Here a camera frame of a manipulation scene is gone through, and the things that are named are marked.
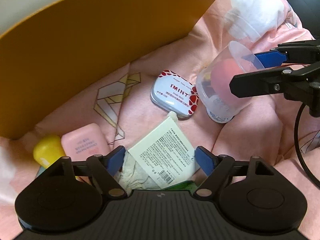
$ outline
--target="clear plastic cup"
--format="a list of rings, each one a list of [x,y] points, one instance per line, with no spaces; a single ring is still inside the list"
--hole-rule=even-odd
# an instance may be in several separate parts
[[[244,45],[231,41],[196,78],[199,98],[216,122],[229,122],[251,98],[238,98],[230,91],[233,76],[263,69],[262,63]]]

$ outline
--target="tin lid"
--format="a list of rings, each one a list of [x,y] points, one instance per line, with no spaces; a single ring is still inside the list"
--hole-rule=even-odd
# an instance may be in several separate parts
[[[151,100],[167,111],[174,111],[180,118],[190,117],[197,108],[199,97],[196,87],[170,70],[164,70],[156,79]]]

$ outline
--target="yellow panel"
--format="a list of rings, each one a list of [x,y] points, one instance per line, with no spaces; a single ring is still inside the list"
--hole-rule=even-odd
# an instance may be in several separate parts
[[[0,136],[19,138],[88,85],[185,37],[214,0],[62,0],[0,37]]]

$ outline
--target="barcode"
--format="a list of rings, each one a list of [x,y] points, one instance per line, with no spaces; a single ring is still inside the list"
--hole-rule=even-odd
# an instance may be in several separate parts
[[[164,170],[159,173],[161,178],[169,185],[171,182],[173,182],[173,179],[166,173]]]

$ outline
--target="green object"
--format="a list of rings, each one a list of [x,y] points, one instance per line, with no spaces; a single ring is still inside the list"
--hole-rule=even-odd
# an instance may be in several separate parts
[[[172,191],[172,190],[189,190],[191,194],[193,194],[198,186],[192,180],[186,180],[184,182],[180,182],[178,184],[172,185],[170,187],[163,188],[161,190]]]

